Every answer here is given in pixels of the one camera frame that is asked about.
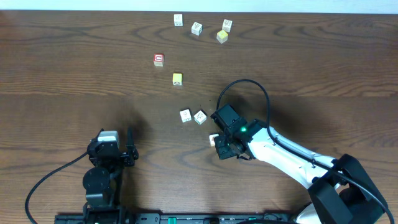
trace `white wall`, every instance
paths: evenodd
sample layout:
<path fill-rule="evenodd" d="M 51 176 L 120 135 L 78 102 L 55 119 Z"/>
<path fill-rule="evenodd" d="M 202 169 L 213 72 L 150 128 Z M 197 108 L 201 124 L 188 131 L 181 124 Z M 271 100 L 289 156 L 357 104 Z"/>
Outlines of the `white wall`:
<path fill-rule="evenodd" d="M 398 0 L 0 0 L 0 9 L 398 14 Z"/>

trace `block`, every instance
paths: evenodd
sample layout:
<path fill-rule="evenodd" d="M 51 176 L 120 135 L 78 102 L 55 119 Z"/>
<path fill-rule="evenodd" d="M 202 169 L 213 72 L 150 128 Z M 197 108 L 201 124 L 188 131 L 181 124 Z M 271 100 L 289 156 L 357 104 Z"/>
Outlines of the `block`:
<path fill-rule="evenodd" d="M 191 28 L 192 34 L 200 35 L 202 27 L 203 26 L 200 23 L 194 22 Z"/>
<path fill-rule="evenodd" d="M 174 14 L 174 26 L 182 26 L 182 14 Z"/>
<path fill-rule="evenodd" d="M 155 54 L 154 55 L 154 64 L 155 66 L 163 67 L 164 63 L 164 54 Z"/>
<path fill-rule="evenodd" d="M 228 40 L 228 33 L 225 30 L 221 30 L 217 33 L 217 40 L 222 44 Z"/>
<path fill-rule="evenodd" d="M 214 142 L 214 138 L 218 137 L 219 134 L 211 134 L 209 135 L 210 146 L 216 146 L 216 142 Z"/>
<path fill-rule="evenodd" d="M 196 121 L 199 125 L 201 125 L 201 124 L 203 124 L 203 122 L 206 121 L 207 117 L 206 117 L 206 115 L 204 114 L 204 112 L 203 112 L 202 110 L 200 110 L 199 112 L 197 112 L 197 113 L 193 116 L 193 119 L 195 119 L 195 121 Z"/>
<path fill-rule="evenodd" d="M 225 30 L 226 32 L 231 32 L 231 28 L 232 28 L 232 21 L 224 19 L 223 30 Z"/>
<path fill-rule="evenodd" d="M 173 74 L 173 85 L 182 85 L 182 74 L 181 73 Z"/>
<path fill-rule="evenodd" d="M 189 109 L 180 111 L 180 116 L 183 123 L 192 120 Z"/>

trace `printed symbol on block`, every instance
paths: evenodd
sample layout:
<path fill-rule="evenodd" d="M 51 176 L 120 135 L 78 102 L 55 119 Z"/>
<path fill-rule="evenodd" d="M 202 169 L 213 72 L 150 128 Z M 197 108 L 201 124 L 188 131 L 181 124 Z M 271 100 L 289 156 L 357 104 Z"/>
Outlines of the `printed symbol on block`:
<path fill-rule="evenodd" d="M 163 56 L 162 56 L 162 55 L 155 55 L 155 61 L 161 62 L 162 59 L 163 59 Z"/>
<path fill-rule="evenodd" d="M 197 114 L 197 119 L 198 119 L 198 120 L 201 120 L 202 117 L 203 117 L 203 114 L 202 114 L 202 113 L 198 113 L 198 114 Z"/>

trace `green connector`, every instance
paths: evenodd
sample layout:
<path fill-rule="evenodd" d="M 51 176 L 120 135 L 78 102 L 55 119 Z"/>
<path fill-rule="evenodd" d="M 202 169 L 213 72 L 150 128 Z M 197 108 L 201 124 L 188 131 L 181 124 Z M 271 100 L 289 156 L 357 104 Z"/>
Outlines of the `green connector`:
<path fill-rule="evenodd" d="M 167 224 L 177 224 L 177 218 L 168 218 Z"/>

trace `red block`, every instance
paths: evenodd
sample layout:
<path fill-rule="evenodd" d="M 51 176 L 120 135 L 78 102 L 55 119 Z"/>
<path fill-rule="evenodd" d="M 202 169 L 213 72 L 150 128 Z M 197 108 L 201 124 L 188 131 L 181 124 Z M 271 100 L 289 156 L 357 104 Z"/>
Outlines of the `red block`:
<path fill-rule="evenodd" d="M 155 66 L 163 66 L 163 63 L 164 63 L 164 54 L 155 54 L 154 55 Z"/>

